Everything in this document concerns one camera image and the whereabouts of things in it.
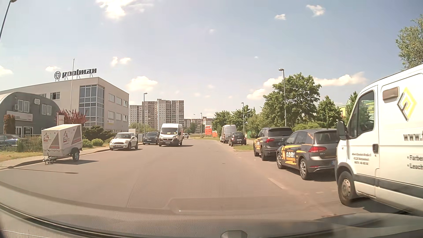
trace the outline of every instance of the road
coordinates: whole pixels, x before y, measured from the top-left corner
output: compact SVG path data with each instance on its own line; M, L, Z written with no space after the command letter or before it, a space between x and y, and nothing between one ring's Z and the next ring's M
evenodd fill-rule
M180 147L141 145L82 155L78 162L5 169L0 181L34 196L123 210L279 212L290 219L397 212L369 199L346 207L339 202L333 174L305 181L297 170L278 169L274 161L212 140L185 139Z

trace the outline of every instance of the street lamp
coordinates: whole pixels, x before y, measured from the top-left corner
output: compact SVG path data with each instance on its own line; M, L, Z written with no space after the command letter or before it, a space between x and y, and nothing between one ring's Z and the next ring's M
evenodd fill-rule
M143 126L144 126L144 135L146 135L146 94L144 93L144 102L143 102Z
M242 102L242 133L245 136L245 121L244 121L244 103Z
M10 1L9 1L9 4L7 5L6 14L4 15L3 24L1 25L1 30L0 30L0 39L1 39L1 33L3 32L4 22L6 21L7 12L9 11L10 3L14 3L14 2L16 2L16 1L17 1L17 0L10 0Z
M280 68L279 71L282 71L282 74L283 74L283 109L285 111L285 126L286 126L285 70Z

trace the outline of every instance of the gray hatchback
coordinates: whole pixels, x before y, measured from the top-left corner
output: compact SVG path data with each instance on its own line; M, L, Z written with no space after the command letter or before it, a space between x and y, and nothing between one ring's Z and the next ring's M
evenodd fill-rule
M310 173L334 170L338 142L336 129L298 130L276 151L277 167L299 169L304 180Z

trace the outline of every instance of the car with yellow decal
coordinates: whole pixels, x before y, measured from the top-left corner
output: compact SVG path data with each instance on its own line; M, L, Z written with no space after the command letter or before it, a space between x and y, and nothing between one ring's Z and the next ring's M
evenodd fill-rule
M336 129L298 130L276 151L276 165L298 169L304 180L314 172L333 172L338 142Z
M292 134L289 127L264 127L253 142L254 156L266 161L276 158L276 150Z

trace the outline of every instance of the white minivan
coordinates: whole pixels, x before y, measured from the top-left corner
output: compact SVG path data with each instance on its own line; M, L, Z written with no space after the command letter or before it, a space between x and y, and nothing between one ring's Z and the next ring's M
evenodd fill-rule
M380 79L337 123L335 176L341 203L359 196L423 213L423 64Z
M232 132L236 132L236 125L224 125L222 127L222 134L220 135L220 142L229 142L229 135Z
M184 136L182 135L182 124L177 123L163 123L160 129L159 146L162 145L182 145Z

